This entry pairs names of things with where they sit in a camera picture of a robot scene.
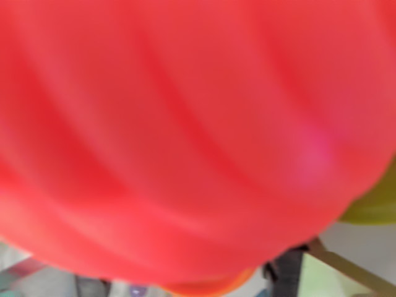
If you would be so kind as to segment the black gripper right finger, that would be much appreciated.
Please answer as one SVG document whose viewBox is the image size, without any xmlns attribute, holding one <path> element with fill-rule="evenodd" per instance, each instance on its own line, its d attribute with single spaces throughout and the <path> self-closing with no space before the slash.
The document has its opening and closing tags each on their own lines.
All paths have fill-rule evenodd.
<svg viewBox="0 0 396 297">
<path fill-rule="evenodd" d="M 266 263 L 262 275 L 268 281 L 267 296 L 297 297 L 306 246 L 291 248 Z"/>
</svg>

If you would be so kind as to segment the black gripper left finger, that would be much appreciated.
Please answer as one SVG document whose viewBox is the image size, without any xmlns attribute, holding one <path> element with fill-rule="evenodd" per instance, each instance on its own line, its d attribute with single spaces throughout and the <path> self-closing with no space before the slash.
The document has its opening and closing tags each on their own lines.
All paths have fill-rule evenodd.
<svg viewBox="0 0 396 297">
<path fill-rule="evenodd" d="M 78 297 L 108 297 L 111 283 L 87 277 L 75 277 L 75 285 Z"/>
</svg>

